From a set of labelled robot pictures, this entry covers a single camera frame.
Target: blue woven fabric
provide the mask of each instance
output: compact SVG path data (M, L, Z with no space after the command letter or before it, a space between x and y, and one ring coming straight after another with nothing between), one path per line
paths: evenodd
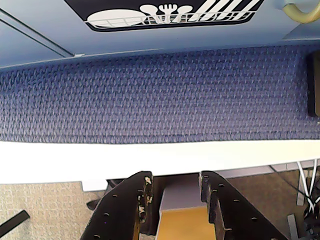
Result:
M100 59L0 73L0 140L319 139L305 56L278 46Z

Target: beige carpet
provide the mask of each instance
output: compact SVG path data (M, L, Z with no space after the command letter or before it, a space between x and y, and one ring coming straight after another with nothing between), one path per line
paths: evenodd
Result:
M284 176L298 183L297 171ZM297 192L276 174L234 178L230 182L284 234L289 234L288 214L297 213L298 222L302 220L299 216L304 208L296 206ZM92 214L86 202L96 198L95 193L83 192L79 182L0 185L0 223L23 209L31 216L2 239L79 240ZM142 235L140 239L154 237Z
M79 240L92 211L86 202L95 193L83 192L80 182L0 185L0 223L21 210L31 218L3 240ZM141 236L153 240L153 236Z

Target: sticker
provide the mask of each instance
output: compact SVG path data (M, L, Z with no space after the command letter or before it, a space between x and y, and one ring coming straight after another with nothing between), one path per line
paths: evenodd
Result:
M264 0L65 0L92 30L234 25L251 20Z

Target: white cable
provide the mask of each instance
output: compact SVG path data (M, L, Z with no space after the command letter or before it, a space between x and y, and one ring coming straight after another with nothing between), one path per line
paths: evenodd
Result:
M313 172L312 172L312 178L311 178L311 184L310 184L310 191L309 191L309 196L311 196L312 190L314 189L314 184L316 180L316 173L317 173L317 165L318 165L318 159L314 160L314 165L313 165Z
M310 204L309 212L310 212L310 210L312 210L312 212L314 213L315 212L315 206L314 206L314 203L309 198L309 191L308 191L308 187L307 187L307 181L306 181L304 170L303 170L303 168L301 166L301 163L299 161L297 161L296 164L298 165L298 168L299 168L299 171L300 171L300 175L301 175L302 183L303 183L303 188L304 188L304 193L307 196L306 199Z

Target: black object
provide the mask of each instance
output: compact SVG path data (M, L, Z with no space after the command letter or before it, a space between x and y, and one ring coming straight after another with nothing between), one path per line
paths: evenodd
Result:
M178 7L181 6L192 6L192 11L190 14L194 14L198 9L201 8L202 5L205 4L206 0L175 0L174 2L168 2L165 0L117 0L117 1L106 1L106 0L64 0L70 8L82 19L82 21L86 22L88 17L97 12L106 11L106 10L134 10L140 11L140 6L142 5L154 5L156 7L163 4L177 4ZM214 7L221 0L214 0L209 8ZM239 19L232 19L232 14L229 13L224 20L212 20L210 19L206 21L194 21L194 22L184 22L184 23L171 23L171 24L150 24L148 21L140 24L135 24L133 26L127 27L95 27L90 23L87 25L94 31L97 32L113 32L113 31L128 31L128 30L139 30L139 29L154 29L154 28L172 28L172 27L191 27L191 26L211 26L211 25L236 25L243 24L248 21L251 21L255 12L259 9L264 0L259 0L255 5L253 5L250 9L244 10L247 6L252 3L252 0L242 0L237 6L232 10L233 12L241 12L244 11L244 15ZM224 10L229 6L229 2L225 2L224 6L218 10L219 13L224 12ZM157 14L164 14L162 11L158 10Z
M287 240L226 179L212 171L200 173L201 201L217 240Z
M4 222L0 225L0 238L2 238L4 235L9 233L11 230L22 224L25 220L29 219L29 214L22 210L12 218L10 218L8 221Z
M102 197L81 240L138 240L140 225L152 219L152 202L151 172L132 175Z
M306 57L308 80L308 113L320 117L320 51Z
M200 174L201 201L217 240L287 240L227 180L212 171ZM98 203L81 240L138 240L153 219L153 176L141 171L125 179Z
M307 239L320 240L319 207L316 206L314 214L309 214L303 221L303 228Z

